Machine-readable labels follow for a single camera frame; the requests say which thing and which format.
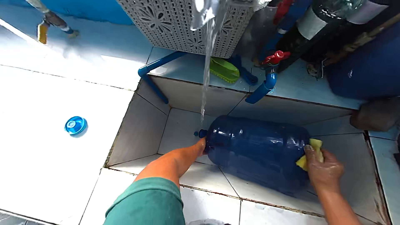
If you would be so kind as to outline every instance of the blue water gallon bottle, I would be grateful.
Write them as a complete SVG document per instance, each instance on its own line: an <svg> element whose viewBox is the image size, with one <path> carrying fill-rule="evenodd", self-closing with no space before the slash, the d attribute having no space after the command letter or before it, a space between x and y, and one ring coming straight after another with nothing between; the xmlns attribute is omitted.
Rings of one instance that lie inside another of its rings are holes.
<svg viewBox="0 0 400 225"><path fill-rule="evenodd" d="M224 172L293 195L309 182L296 165L309 141L303 127L220 116L210 125L205 151Z"/></svg>

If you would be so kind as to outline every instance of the blue bottle cap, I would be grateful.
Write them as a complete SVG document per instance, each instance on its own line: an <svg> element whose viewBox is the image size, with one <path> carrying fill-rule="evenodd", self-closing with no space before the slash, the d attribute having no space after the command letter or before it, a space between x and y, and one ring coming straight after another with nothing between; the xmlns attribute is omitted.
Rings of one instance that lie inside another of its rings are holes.
<svg viewBox="0 0 400 225"><path fill-rule="evenodd" d="M70 135L77 135L86 128L86 120L82 117L70 118L64 126L66 132Z"/></svg>

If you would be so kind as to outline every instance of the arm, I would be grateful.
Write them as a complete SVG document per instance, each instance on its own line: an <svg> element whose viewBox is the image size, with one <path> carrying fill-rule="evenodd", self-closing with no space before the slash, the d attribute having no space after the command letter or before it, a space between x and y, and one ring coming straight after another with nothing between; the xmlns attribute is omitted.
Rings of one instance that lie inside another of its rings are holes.
<svg viewBox="0 0 400 225"><path fill-rule="evenodd" d="M189 169L197 156L203 154L205 146L206 138L204 137L195 145L170 151L149 163L135 181L147 177L161 177L174 182L179 187L179 178Z"/></svg>
<svg viewBox="0 0 400 225"><path fill-rule="evenodd" d="M340 193L339 180L344 172L343 165L335 155L321 149L324 162L317 160L316 151L304 147L307 157L308 176L322 204L325 218L330 225L361 225L356 214Z"/></svg>

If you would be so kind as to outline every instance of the green scrub brush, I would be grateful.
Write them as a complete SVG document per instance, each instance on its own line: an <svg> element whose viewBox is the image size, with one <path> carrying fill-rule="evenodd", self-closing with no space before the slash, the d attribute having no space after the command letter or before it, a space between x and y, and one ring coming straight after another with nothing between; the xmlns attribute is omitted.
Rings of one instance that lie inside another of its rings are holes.
<svg viewBox="0 0 400 225"><path fill-rule="evenodd" d="M210 72L228 83L235 83L239 79L239 70L224 59L211 57Z"/></svg>

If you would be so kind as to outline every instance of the green sleeve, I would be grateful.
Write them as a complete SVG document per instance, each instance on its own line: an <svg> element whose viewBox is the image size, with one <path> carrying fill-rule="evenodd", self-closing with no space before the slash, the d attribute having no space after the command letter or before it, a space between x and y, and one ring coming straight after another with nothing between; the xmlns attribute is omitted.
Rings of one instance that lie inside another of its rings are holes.
<svg viewBox="0 0 400 225"><path fill-rule="evenodd" d="M106 212L104 225L184 225L175 183L161 177L133 182Z"/></svg>

